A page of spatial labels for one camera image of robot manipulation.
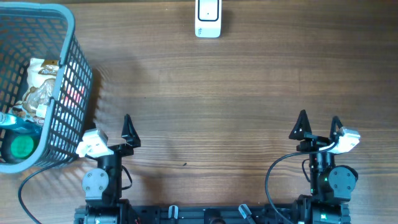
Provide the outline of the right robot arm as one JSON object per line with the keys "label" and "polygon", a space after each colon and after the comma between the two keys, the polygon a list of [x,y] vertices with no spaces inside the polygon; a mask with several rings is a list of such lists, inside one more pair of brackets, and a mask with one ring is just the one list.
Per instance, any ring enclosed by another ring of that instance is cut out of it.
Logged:
{"label": "right robot arm", "polygon": [[358,173],[346,165],[336,165],[335,156],[352,150],[359,144],[357,130],[342,125],[339,117],[332,118],[328,137],[312,133],[305,110],[299,113],[289,139],[298,140],[297,151],[308,154],[310,195],[300,195],[289,212],[293,223],[350,223],[347,203],[356,187]]}

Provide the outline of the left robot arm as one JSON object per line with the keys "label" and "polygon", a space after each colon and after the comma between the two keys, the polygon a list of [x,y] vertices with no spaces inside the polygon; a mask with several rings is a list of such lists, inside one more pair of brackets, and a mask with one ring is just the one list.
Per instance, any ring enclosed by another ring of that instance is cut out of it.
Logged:
{"label": "left robot arm", "polygon": [[128,199],[122,199],[122,191],[132,185],[122,185],[122,173],[131,180],[128,170],[122,165],[122,158],[134,154],[141,146],[141,140],[134,129],[129,114],[124,116],[121,137],[123,144],[108,146],[107,135],[99,128],[87,130],[76,153],[97,162],[97,168],[89,170],[82,179],[85,192],[84,207],[75,210],[75,223],[122,224],[141,222]]}

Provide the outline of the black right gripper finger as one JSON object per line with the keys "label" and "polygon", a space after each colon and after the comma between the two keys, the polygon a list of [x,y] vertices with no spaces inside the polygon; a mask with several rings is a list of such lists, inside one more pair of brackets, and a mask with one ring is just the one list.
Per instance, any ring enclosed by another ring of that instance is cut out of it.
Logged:
{"label": "black right gripper finger", "polygon": [[305,110],[301,110],[293,130],[289,134],[289,139],[304,140],[308,134],[312,134],[310,122]]}
{"label": "black right gripper finger", "polygon": [[338,116],[334,116],[331,121],[330,139],[335,140],[338,130],[343,127],[343,124]]}

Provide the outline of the blue mouthwash bottle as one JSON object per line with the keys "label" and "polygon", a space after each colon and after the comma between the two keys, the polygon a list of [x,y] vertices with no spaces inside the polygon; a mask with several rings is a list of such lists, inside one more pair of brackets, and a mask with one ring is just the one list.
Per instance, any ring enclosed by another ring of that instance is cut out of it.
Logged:
{"label": "blue mouthwash bottle", "polygon": [[24,121],[18,116],[3,112],[1,112],[1,129],[27,135],[38,135],[42,132],[42,128],[35,123]]}

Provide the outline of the green lid jar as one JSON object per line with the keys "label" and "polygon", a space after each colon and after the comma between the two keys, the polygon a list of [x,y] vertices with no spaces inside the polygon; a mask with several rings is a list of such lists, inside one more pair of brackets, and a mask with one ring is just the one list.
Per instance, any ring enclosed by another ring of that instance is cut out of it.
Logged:
{"label": "green lid jar", "polygon": [[37,149],[39,136],[1,131],[1,163],[17,164],[29,158]]}

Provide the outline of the red black snack pouch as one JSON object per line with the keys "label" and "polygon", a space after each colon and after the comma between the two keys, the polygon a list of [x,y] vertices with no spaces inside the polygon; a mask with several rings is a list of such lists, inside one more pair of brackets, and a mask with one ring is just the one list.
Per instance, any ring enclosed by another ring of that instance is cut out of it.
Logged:
{"label": "red black snack pouch", "polygon": [[70,62],[69,65],[71,67],[65,70],[67,79],[64,81],[63,87],[66,91],[66,95],[63,97],[63,105],[68,108],[76,108],[82,101],[85,87],[78,76],[79,65],[76,62]]}

